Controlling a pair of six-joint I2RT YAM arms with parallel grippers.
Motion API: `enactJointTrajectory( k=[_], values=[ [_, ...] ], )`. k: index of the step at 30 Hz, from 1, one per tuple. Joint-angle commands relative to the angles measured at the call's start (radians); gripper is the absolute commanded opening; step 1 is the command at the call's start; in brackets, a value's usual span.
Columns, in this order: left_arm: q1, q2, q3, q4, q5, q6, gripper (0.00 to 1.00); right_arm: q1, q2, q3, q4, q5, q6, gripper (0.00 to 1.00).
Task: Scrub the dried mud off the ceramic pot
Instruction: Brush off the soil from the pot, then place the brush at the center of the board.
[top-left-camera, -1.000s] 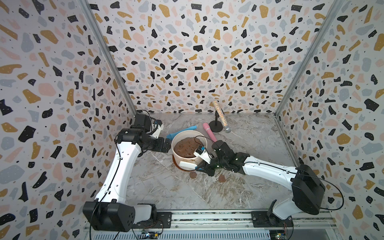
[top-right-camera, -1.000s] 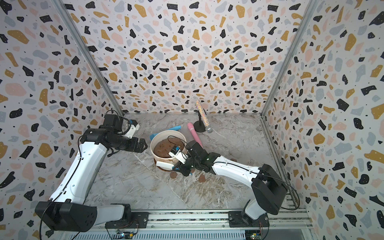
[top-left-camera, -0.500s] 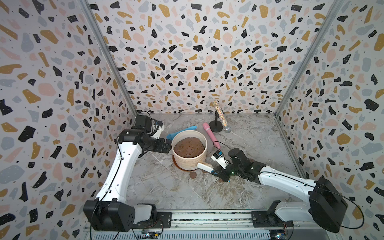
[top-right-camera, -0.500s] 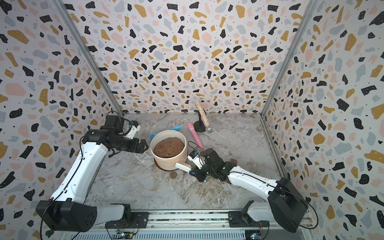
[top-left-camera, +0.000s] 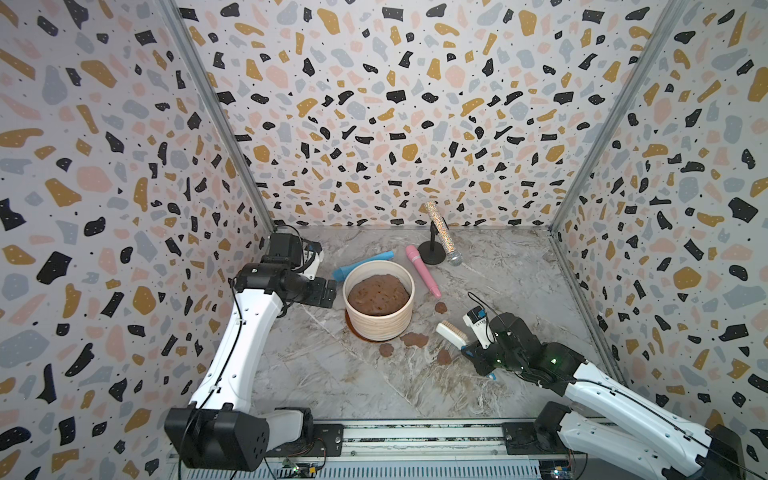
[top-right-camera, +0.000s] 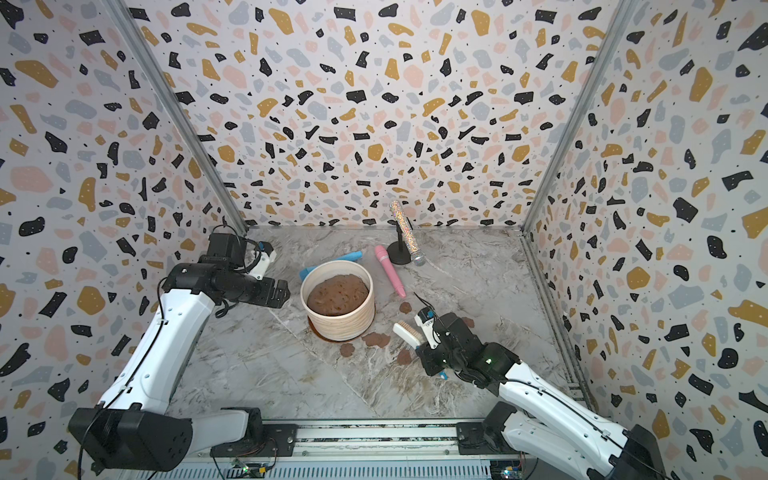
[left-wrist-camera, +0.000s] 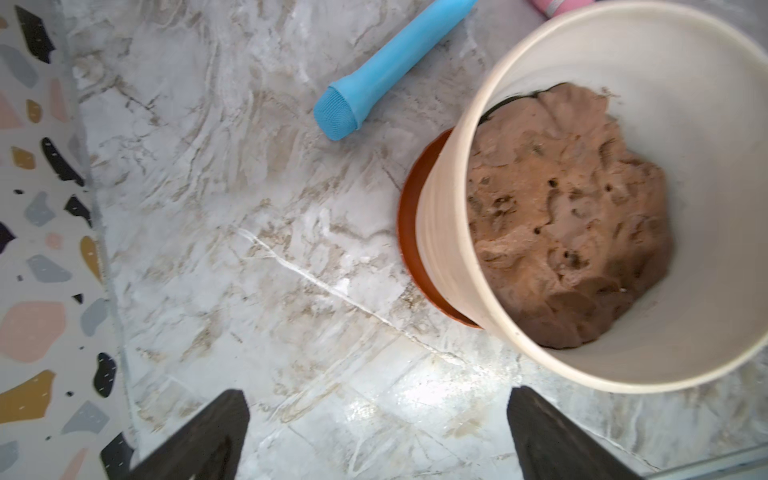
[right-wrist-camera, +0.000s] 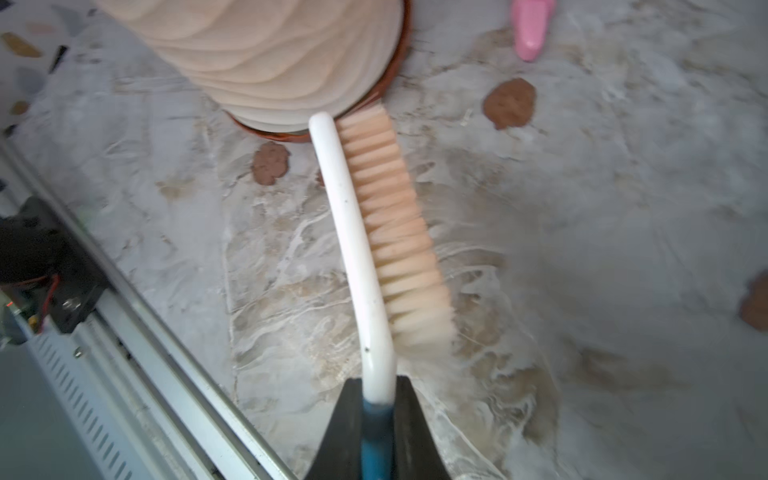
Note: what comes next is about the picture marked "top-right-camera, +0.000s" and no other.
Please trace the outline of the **cream ceramic pot with mud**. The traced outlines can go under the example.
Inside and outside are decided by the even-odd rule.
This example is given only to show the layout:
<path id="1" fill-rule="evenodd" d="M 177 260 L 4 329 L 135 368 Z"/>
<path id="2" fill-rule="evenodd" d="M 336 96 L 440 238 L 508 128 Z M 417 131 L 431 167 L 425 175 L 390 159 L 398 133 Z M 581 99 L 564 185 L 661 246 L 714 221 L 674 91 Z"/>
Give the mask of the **cream ceramic pot with mud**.
<path id="1" fill-rule="evenodd" d="M 354 337 L 374 321 L 373 280 L 355 262 L 334 260 L 316 267 L 302 281 L 300 295 L 307 317 L 327 338 Z"/>

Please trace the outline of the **white scrub brush blue handle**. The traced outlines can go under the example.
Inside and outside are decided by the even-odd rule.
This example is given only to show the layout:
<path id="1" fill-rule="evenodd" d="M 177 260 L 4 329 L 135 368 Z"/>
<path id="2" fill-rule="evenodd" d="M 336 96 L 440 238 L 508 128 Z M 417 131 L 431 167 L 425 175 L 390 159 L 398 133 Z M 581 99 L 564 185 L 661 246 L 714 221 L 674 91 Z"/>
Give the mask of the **white scrub brush blue handle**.
<path id="1" fill-rule="evenodd" d="M 417 347 L 419 347 L 423 343 L 427 343 L 426 339 L 424 338 L 422 330 L 419 327 L 413 327 L 406 322 L 402 322 L 402 321 L 397 322 L 393 327 L 393 332 L 397 336 L 399 336 L 402 340 L 404 340 L 406 344 L 414 350 L 414 352 Z M 445 373 L 445 370 L 436 376 L 443 380 L 448 379 L 448 376 Z"/>

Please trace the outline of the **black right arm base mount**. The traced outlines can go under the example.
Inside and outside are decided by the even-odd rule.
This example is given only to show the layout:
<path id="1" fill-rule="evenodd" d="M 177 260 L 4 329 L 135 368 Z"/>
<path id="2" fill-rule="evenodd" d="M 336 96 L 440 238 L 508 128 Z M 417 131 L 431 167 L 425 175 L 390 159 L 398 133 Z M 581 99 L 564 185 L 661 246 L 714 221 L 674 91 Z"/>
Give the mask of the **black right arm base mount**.
<path id="1" fill-rule="evenodd" d="M 504 426 L 486 421 L 456 424 L 460 455 L 511 456 L 518 454 L 503 437 Z"/>

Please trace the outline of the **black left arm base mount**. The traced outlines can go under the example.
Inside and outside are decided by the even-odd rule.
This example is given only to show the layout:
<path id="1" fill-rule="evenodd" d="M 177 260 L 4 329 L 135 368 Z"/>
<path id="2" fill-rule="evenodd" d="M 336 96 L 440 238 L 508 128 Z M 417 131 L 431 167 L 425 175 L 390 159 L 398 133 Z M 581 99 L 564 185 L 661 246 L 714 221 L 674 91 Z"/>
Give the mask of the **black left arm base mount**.
<path id="1" fill-rule="evenodd" d="M 255 433 L 247 433 L 241 440 L 212 447 L 210 456 L 213 458 L 291 457 L 296 445 L 297 432 L 297 424 L 263 424 Z"/>

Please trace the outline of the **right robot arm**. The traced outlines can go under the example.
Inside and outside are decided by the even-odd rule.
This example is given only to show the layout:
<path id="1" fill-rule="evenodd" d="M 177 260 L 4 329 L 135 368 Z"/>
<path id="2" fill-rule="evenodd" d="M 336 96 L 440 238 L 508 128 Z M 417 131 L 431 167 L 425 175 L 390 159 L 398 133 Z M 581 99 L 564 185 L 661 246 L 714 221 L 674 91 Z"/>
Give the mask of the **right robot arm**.
<path id="1" fill-rule="evenodd" d="M 446 369 L 498 398 L 483 423 L 485 442 L 532 454 L 577 479 L 664 479 L 655 436 L 626 429 L 544 380 L 515 353 L 482 342 L 454 313 L 422 308 L 401 332 L 429 376 Z"/>

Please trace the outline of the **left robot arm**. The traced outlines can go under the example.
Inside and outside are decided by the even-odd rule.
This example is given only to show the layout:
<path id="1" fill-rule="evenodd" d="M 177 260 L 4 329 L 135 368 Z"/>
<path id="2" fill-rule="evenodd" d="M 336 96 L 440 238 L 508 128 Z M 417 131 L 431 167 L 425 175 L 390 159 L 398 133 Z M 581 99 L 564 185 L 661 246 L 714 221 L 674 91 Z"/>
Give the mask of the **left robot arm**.
<path id="1" fill-rule="evenodd" d="M 113 384 L 95 406 L 79 408 L 68 429 L 79 460 L 92 469 L 168 472 L 192 453 L 237 455 L 265 441 L 256 408 L 226 408 L 195 418 L 167 410 L 210 317 L 234 305 L 280 308 L 290 297 L 284 280 L 266 272 L 276 258 L 268 242 L 213 232 L 207 251 L 180 263 L 158 285 L 158 309 Z"/>

